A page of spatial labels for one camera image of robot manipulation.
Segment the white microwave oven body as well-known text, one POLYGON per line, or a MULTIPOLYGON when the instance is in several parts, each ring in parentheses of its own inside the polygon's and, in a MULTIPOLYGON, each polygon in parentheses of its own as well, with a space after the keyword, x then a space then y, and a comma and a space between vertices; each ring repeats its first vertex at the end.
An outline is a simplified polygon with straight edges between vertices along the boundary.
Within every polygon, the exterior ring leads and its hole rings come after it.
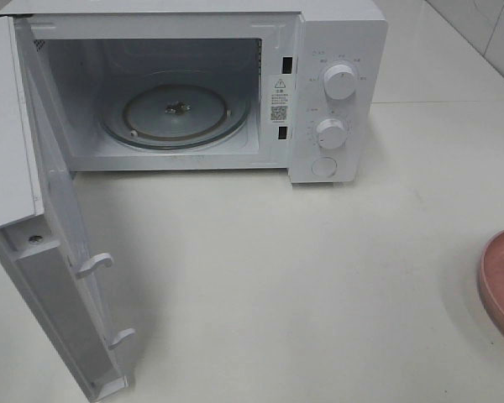
POLYGON ((26 18, 64 125, 68 167, 88 171, 283 169, 295 184, 355 177, 388 24, 372 1, 11 1, 1 16, 26 18), (323 73, 352 66, 356 91, 335 101, 323 73), (258 101, 226 139, 184 150, 123 144, 100 124, 107 86, 161 71, 208 71, 257 80, 258 101), (324 119, 345 124, 338 149, 318 145, 324 119), (318 177, 329 157, 336 173, 318 177))

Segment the white microwave door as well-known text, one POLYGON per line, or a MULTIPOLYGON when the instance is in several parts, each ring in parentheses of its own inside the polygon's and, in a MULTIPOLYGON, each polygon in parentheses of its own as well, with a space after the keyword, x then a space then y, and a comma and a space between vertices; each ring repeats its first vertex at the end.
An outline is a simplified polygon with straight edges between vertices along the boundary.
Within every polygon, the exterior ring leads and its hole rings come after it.
POLYGON ((85 397, 125 389, 117 330, 98 276, 113 265, 93 254, 71 171, 59 146, 64 125, 26 18, 0 17, 0 264, 85 397))

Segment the round white door button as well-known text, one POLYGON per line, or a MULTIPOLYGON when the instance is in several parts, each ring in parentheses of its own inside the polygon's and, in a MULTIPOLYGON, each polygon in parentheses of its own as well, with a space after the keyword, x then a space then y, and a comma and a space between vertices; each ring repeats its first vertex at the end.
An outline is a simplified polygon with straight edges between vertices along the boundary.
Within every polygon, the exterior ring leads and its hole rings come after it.
POLYGON ((338 169, 336 160, 329 157, 321 157, 312 163, 312 173, 318 177, 329 178, 338 169))

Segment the glass microwave turntable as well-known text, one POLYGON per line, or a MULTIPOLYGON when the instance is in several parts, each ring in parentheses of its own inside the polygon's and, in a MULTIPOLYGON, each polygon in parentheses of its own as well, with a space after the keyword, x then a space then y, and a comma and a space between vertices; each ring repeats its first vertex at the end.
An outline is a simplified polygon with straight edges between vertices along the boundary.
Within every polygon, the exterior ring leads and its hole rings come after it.
POLYGON ((107 86, 99 103, 102 128, 123 144, 184 150, 226 139, 258 101, 257 80, 208 71, 161 71, 107 86))

